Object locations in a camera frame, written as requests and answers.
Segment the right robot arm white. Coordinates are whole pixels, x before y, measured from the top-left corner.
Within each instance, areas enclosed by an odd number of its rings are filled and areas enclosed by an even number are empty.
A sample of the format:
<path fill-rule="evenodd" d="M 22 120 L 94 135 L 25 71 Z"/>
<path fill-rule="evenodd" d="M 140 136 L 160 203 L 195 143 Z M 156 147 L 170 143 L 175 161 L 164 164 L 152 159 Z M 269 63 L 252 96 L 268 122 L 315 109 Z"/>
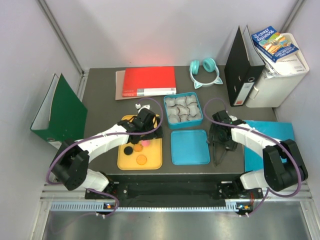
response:
<path fill-rule="evenodd" d="M 231 118 L 226 110 L 207 119 L 218 127 L 223 140 L 241 144 L 262 158 L 263 169 L 243 173 L 239 177 L 240 181 L 233 185 L 237 197 L 245 198 L 256 188 L 267 188 L 280 197 L 280 191 L 294 185 L 296 190 L 283 197 L 298 194 L 302 182 L 308 178 L 308 171 L 294 140 L 279 140 L 265 135 L 245 121 Z"/>

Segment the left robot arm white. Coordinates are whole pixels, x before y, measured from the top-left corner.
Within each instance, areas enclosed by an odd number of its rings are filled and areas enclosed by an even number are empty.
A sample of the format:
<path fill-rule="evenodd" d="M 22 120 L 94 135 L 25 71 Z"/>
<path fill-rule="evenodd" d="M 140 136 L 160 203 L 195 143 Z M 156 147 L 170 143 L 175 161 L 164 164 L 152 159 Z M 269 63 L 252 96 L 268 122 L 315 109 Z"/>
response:
<path fill-rule="evenodd" d="M 105 174 L 89 169 L 89 163 L 121 145 L 163 137 L 163 119 L 151 111 L 149 105 L 137 104 L 136 107 L 137 115 L 120 120 L 108 130 L 86 139 L 65 140 L 48 172 L 69 191 L 85 188 L 97 192 L 102 198 L 109 198 L 114 191 L 111 180 Z"/>

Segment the black cookie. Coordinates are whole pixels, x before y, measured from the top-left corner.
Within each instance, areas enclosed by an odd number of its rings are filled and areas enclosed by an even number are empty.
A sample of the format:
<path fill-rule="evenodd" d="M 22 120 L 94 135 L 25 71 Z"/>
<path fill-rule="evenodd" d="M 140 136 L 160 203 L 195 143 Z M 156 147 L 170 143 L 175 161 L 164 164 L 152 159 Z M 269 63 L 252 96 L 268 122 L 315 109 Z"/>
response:
<path fill-rule="evenodd" d="M 127 155 L 127 156 L 131 155 L 133 153 L 133 151 L 134 150 L 133 150 L 133 148 L 131 146 L 126 146 L 124 148 L 124 150 L 123 150 L 124 154 Z"/>

